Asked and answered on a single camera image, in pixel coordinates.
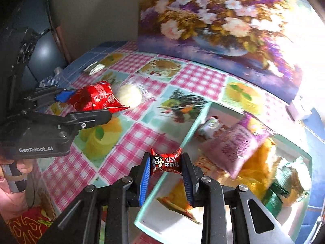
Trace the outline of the person's left hand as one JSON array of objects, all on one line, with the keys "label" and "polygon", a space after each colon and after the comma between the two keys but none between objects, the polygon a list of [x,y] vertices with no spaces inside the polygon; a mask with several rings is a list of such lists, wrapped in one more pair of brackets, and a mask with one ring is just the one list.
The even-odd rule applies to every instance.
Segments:
[{"label": "person's left hand", "polygon": [[33,169],[32,158],[22,158],[18,161],[1,156],[1,179],[7,181],[9,191],[23,192],[26,189],[28,173]]}]

